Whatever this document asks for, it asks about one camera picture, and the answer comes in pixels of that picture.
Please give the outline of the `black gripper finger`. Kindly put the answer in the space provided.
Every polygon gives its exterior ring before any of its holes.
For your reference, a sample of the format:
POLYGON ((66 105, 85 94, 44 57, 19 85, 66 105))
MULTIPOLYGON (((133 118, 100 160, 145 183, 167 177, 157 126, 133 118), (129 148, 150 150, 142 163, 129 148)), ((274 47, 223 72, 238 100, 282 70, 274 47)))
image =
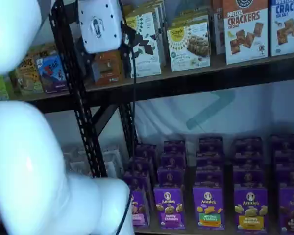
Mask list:
POLYGON ((100 70, 96 61, 96 54, 91 54, 83 49, 84 75, 86 78, 98 81, 100 79, 100 70))
POLYGON ((121 23, 121 58, 134 58, 134 41, 136 37, 136 30, 129 27, 125 23, 121 23))

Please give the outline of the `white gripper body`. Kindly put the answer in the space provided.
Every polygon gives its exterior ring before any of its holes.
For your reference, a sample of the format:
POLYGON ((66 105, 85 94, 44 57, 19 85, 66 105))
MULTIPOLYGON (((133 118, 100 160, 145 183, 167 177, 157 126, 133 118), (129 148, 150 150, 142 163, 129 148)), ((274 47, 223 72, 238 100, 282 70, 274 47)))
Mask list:
POLYGON ((123 16, 117 0, 79 0, 78 16, 88 54, 116 50, 122 43, 123 16))

